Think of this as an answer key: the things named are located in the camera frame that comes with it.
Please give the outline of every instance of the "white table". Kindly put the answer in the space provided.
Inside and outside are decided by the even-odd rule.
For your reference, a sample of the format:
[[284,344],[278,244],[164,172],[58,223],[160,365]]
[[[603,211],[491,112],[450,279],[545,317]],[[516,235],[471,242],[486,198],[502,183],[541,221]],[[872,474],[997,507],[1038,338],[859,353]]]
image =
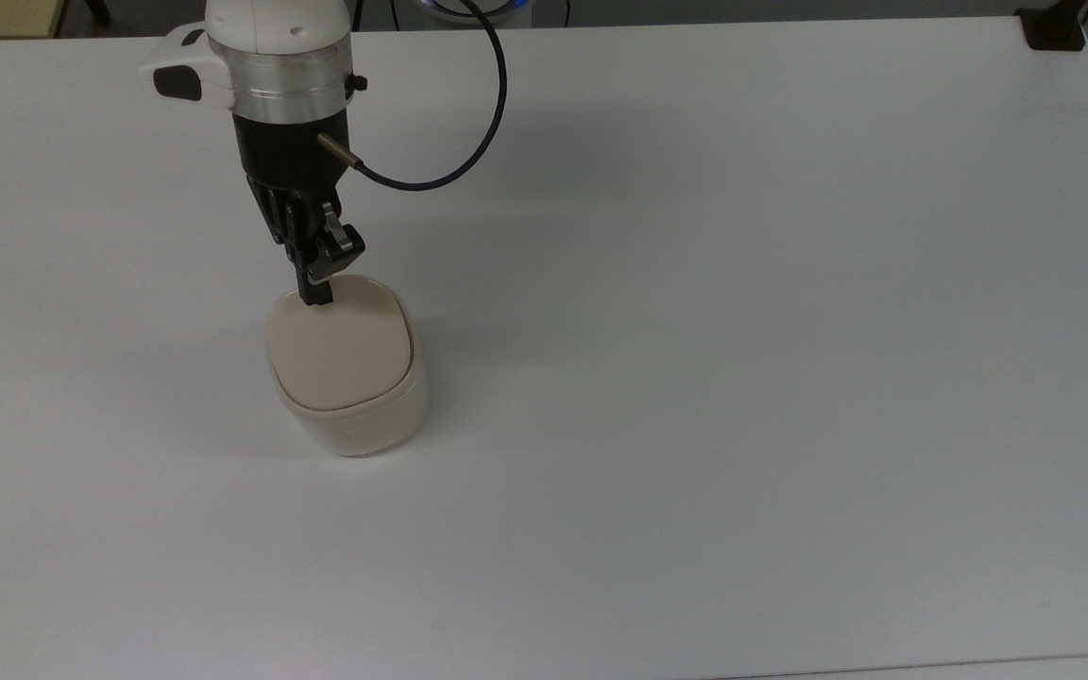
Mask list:
[[[465,181],[345,177],[424,429],[280,405],[293,283],[151,39],[0,44],[0,677],[681,679],[1088,655],[1088,50],[1014,17],[505,35]],[[358,35],[355,149],[486,125]]]

